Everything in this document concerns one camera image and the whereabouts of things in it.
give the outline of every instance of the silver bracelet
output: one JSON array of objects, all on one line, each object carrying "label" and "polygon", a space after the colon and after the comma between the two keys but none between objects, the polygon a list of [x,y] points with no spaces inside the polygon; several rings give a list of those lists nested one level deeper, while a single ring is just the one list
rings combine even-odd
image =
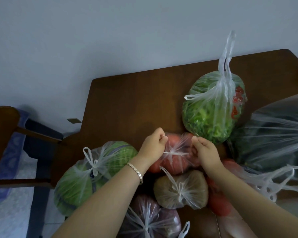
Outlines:
[{"label": "silver bracelet", "polygon": [[136,169],[136,167],[134,167],[131,163],[127,163],[131,168],[133,168],[133,170],[137,173],[137,175],[139,176],[139,179],[140,179],[140,184],[143,184],[144,183],[144,180],[142,179],[142,175],[141,173]]}]

